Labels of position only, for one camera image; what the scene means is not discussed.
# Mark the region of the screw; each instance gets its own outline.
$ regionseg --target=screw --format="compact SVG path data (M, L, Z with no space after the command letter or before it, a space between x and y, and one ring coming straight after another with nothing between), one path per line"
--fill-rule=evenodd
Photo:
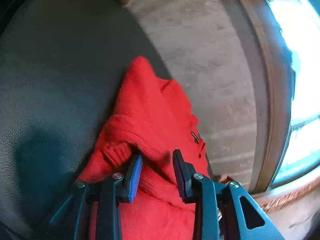
M122 178L122 174L121 173L119 173L119 172L116 172L116 173L114 173L113 175L112 175L112 177L114 178L114 179L121 179Z
M85 186L85 181L83 181L83 180L78 181L78 182L76 183L76 186L77 186L78 188L84 187L84 186Z
M195 173L195 174L193 174L193 177L195 179L203 179L203 175L201 173Z
M237 183L237 182L235 182L235 181L229 182L229 185L230 185L231 187L235 187L235 188L238 188L238 187L239 187L239 183Z
M222 213L221 213L220 208L218 208L218 220L220 221L221 218L222 218Z

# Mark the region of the black car seat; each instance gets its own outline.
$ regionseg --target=black car seat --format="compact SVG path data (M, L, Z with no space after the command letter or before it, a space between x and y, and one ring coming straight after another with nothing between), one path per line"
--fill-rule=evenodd
M11 235L30 239L77 177L138 55L170 78L114 0L27 0L14 14L0 36L0 221Z

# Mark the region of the red knit fabric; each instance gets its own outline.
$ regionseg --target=red knit fabric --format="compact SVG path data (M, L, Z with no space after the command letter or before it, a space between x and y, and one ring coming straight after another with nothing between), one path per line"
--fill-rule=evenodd
M195 142L198 119L174 80L155 76L149 62L135 58L119 90L113 115L102 128L95 150L78 180L98 182L129 160L132 147L143 153L137 196L120 204L123 240L191 239L194 205L184 204L176 187L172 152L208 176L205 143ZM96 204L92 210L96 214ZM92 219L91 239L95 235Z

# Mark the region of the window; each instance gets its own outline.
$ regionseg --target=window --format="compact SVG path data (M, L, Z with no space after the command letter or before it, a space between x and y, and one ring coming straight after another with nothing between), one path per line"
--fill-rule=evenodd
M268 3L292 52L295 72L290 129L273 181L279 185L320 161L320 18L307 0Z

